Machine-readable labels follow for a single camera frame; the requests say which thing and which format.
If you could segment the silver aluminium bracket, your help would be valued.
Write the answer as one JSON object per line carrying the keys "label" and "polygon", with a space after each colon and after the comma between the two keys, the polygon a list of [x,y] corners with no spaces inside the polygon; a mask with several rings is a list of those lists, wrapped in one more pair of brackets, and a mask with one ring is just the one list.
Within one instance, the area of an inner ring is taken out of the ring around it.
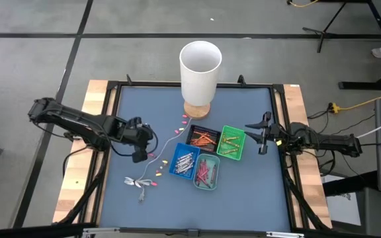
{"label": "silver aluminium bracket", "polygon": [[105,234],[105,233],[120,233],[120,228],[119,227],[85,228],[82,232],[81,238],[91,238],[92,235]]}
{"label": "silver aluminium bracket", "polygon": [[305,238],[305,235],[302,233],[287,233],[277,231],[267,231],[266,236],[272,238]]}

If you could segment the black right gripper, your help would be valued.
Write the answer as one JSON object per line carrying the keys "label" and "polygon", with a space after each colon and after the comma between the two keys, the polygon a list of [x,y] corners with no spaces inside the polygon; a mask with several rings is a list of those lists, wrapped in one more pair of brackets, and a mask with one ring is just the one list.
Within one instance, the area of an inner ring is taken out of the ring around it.
{"label": "black right gripper", "polygon": [[[245,127],[247,128],[252,128],[252,129],[264,129],[269,127],[269,121],[271,119],[272,112],[267,111],[264,113],[262,120],[256,124],[246,124]],[[280,150],[284,152],[296,152],[297,147],[296,147],[296,142],[295,138],[292,137],[291,134],[289,134],[280,124],[271,124],[270,127],[270,136],[269,139],[271,141],[276,141],[281,140],[282,144],[279,145],[278,147]],[[260,134],[255,134],[253,132],[245,132],[247,136],[252,138],[256,144],[259,144],[259,150],[258,154],[259,155],[265,155],[267,153],[267,136],[265,135],[265,132],[261,132]]]}

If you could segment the teal plastic bin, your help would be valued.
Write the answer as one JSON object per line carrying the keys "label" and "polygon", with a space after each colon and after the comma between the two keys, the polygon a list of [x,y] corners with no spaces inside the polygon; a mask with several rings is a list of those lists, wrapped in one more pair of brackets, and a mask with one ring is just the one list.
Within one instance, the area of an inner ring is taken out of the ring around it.
{"label": "teal plastic bin", "polygon": [[[210,167],[208,179],[206,180],[206,182],[211,186],[211,188],[206,187],[205,184],[203,184],[203,182],[199,182],[199,183],[196,182],[196,172],[198,170],[198,164],[202,163],[203,161],[206,161],[208,163],[208,166]],[[217,165],[216,178],[214,180],[214,184],[211,184],[210,179],[211,179],[211,174],[212,174],[212,168],[214,165]],[[214,189],[216,189],[217,181],[218,181],[219,168],[220,168],[220,159],[218,157],[216,157],[215,155],[210,155],[210,154],[205,154],[205,153],[200,154],[197,158],[197,161],[196,161],[196,169],[194,172],[194,179],[193,179],[194,185],[197,188],[203,189],[203,190],[214,190]]]}

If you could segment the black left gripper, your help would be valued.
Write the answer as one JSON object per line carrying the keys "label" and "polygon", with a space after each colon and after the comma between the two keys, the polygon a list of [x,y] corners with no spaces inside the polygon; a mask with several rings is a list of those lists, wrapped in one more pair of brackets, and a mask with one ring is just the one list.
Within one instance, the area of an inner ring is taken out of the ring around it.
{"label": "black left gripper", "polygon": [[140,117],[133,117],[129,120],[124,120],[119,117],[109,118],[109,142],[117,142],[126,145],[133,145],[133,141],[128,137],[128,132],[131,129],[139,129],[145,131],[149,136],[141,136],[134,145],[135,152],[132,154],[134,163],[140,163],[148,159],[146,151],[148,143],[153,139],[153,130],[149,124],[143,123]]}

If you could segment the blue slotted plastic basket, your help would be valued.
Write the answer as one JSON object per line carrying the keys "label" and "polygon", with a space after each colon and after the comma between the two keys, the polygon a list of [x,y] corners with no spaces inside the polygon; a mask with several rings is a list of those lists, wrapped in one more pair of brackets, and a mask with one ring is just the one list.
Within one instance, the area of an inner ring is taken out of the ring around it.
{"label": "blue slotted plastic basket", "polygon": [[[186,173],[186,174],[178,174],[176,172],[177,169],[175,168],[175,166],[177,164],[177,160],[178,160],[177,158],[181,157],[183,155],[186,155],[188,153],[193,153],[193,155],[192,155],[193,170],[189,173]],[[184,179],[192,180],[194,178],[194,171],[196,168],[196,160],[197,160],[199,155],[200,155],[200,148],[194,147],[194,146],[191,146],[191,145],[188,145],[185,143],[178,143],[176,148],[175,148],[173,158],[171,160],[169,172],[172,175],[176,175],[176,176],[182,177]]]}

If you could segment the black metal table frame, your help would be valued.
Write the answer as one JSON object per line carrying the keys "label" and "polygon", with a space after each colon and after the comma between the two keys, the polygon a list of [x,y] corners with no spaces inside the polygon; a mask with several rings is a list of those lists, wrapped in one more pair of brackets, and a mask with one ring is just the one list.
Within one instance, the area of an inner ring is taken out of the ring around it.
{"label": "black metal table frame", "polygon": [[[178,82],[121,82],[116,105],[119,116],[139,116],[150,124],[159,138],[161,159],[173,162],[189,152],[186,136],[173,135],[183,109]],[[218,157],[217,186],[212,190],[195,185],[193,178],[165,173],[144,190],[143,202],[138,200],[140,189],[124,179],[154,177],[154,163],[124,157],[132,150],[127,145],[118,143],[115,150],[108,158],[94,220],[99,231],[262,236],[297,230],[284,153],[273,143],[260,155],[258,145],[246,139],[240,160]]]}

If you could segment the white shade wooden base lamp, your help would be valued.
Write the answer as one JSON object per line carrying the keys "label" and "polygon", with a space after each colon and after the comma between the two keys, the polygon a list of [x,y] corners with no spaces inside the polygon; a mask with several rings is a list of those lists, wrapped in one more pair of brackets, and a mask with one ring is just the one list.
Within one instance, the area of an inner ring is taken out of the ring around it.
{"label": "white shade wooden base lamp", "polygon": [[194,41],[181,49],[179,63],[185,114],[202,119],[210,112],[210,103],[216,94],[222,53],[211,42]]}

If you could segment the white box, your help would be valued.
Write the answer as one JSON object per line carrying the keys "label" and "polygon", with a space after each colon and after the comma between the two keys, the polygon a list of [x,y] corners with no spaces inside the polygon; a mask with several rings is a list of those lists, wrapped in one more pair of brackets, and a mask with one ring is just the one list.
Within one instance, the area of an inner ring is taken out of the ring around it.
{"label": "white box", "polygon": [[357,194],[344,193],[326,198],[332,221],[361,226]]}

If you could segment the black desk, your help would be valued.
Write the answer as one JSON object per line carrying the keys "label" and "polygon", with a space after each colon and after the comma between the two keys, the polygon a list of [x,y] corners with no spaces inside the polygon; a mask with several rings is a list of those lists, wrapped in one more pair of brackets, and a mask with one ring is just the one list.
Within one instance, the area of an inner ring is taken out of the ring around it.
{"label": "black desk", "polygon": [[[373,14],[374,20],[378,24],[378,27],[381,31],[381,16],[377,8],[374,6],[374,3],[372,2],[372,0],[319,0],[319,2],[342,3],[342,5],[340,6],[340,8],[334,14],[333,18],[328,22],[328,24],[323,30],[315,30],[315,29],[306,28],[306,27],[302,28],[302,30],[306,32],[313,32],[314,36],[317,36],[319,38],[317,43],[317,53],[321,52],[323,42],[326,39],[381,39],[381,33],[380,34],[335,34],[335,33],[331,33],[327,31],[347,3],[367,4],[370,8],[371,13]],[[347,90],[379,91],[381,90],[381,78],[379,78],[375,82],[340,81],[338,82],[338,87],[340,89],[347,89]]]}

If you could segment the green slotted plastic basket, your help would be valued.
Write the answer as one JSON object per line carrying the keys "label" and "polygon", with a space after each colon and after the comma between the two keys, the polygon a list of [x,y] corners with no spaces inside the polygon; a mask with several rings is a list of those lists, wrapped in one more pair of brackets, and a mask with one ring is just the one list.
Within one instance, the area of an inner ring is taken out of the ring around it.
{"label": "green slotted plastic basket", "polygon": [[[229,141],[240,145],[240,147],[234,147],[232,145],[228,145],[226,143],[223,143],[223,141],[226,141],[224,138],[235,137],[235,136],[239,136],[239,139],[229,140]],[[229,159],[239,161],[241,159],[241,155],[243,153],[245,137],[246,137],[246,134],[243,130],[225,125],[222,129],[219,146],[217,148],[216,153],[218,155],[223,156],[223,157],[227,157]],[[229,150],[229,149],[239,149],[239,151],[234,152],[234,153],[229,153],[229,154],[222,154],[221,153],[222,151]]]}

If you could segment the black slotted plastic basket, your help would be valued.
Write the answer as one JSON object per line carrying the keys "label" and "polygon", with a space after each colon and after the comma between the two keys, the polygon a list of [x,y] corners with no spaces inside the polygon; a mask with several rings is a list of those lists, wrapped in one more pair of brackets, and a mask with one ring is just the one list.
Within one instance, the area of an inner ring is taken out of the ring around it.
{"label": "black slotted plastic basket", "polygon": [[217,151],[218,146],[219,146],[221,133],[219,131],[212,130],[210,128],[205,128],[205,127],[197,126],[197,125],[191,125],[190,131],[188,133],[188,137],[187,137],[187,140],[185,143],[188,145],[191,145],[191,141],[204,139],[204,138],[194,139],[194,137],[196,136],[197,133],[203,133],[203,134],[207,133],[210,136],[210,139],[212,139],[213,141],[216,142],[216,145],[215,145],[216,147],[214,150],[205,150],[205,149],[201,149],[201,150],[207,151],[210,153],[215,153]]}

